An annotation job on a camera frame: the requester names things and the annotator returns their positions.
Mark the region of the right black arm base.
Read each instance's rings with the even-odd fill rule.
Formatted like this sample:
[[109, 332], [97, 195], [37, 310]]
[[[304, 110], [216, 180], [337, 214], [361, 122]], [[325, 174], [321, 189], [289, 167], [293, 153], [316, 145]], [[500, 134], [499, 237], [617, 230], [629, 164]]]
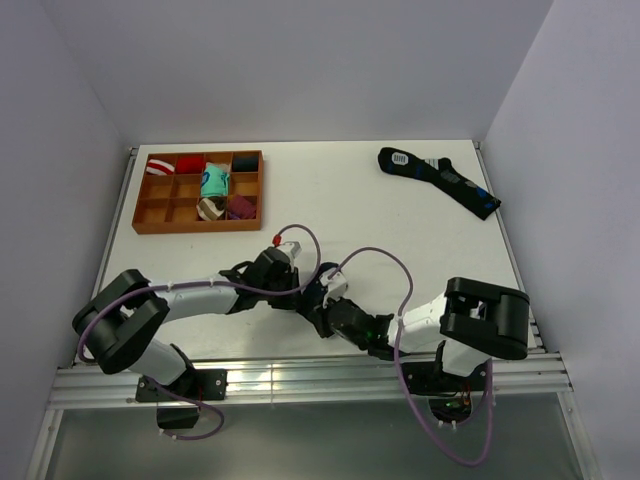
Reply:
[[401, 370], [409, 392], [427, 398], [431, 414], [444, 423], [467, 420], [474, 411], [472, 395], [486, 386], [485, 364], [468, 377], [443, 373], [436, 362], [402, 363]]

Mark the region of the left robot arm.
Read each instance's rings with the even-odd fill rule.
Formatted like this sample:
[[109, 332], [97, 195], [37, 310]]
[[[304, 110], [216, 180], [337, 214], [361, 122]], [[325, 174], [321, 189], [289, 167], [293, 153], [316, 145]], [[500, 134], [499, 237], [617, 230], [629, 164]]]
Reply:
[[74, 317], [74, 331], [105, 374], [130, 370], [154, 379], [172, 399], [195, 386], [189, 359], [155, 339], [160, 326], [205, 314], [232, 315], [260, 301], [293, 309], [299, 287], [297, 242], [263, 250], [254, 261], [207, 280], [152, 285], [137, 269], [121, 273]]

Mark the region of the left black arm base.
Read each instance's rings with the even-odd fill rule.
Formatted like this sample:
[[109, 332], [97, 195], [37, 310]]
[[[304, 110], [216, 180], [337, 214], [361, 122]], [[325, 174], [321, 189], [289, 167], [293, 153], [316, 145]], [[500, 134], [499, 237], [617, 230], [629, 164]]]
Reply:
[[225, 369], [188, 370], [168, 385], [141, 376], [134, 399], [137, 403], [157, 404], [156, 423], [164, 431], [185, 435], [200, 420], [209, 417], [217, 433], [224, 425], [224, 414], [218, 407], [204, 404], [224, 400], [226, 387]]

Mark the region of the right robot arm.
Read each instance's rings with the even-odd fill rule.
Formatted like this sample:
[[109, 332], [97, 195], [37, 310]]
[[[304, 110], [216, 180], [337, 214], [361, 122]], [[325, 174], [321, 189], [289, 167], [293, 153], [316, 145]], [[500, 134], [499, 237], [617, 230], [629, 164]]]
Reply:
[[490, 358], [528, 355], [530, 299], [524, 292], [462, 277], [435, 299], [401, 315], [372, 315], [345, 297], [344, 275], [326, 272], [305, 289], [298, 313], [318, 335], [338, 335], [368, 355], [392, 361], [437, 349], [435, 383], [457, 388]]

